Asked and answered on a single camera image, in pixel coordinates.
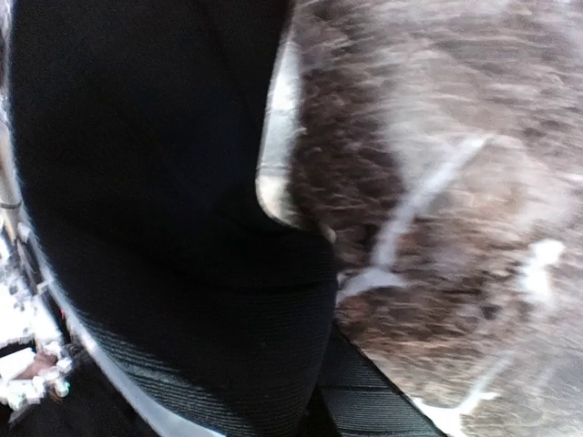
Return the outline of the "black necktie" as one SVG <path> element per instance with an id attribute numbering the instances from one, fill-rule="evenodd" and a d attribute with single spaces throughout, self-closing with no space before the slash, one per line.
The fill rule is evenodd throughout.
<path id="1" fill-rule="evenodd" d="M 11 146 L 40 265 L 161 436 L 433 436 L 334 327 L 330 242 L 256 193 L 286 1 L 15 1 Z"/>

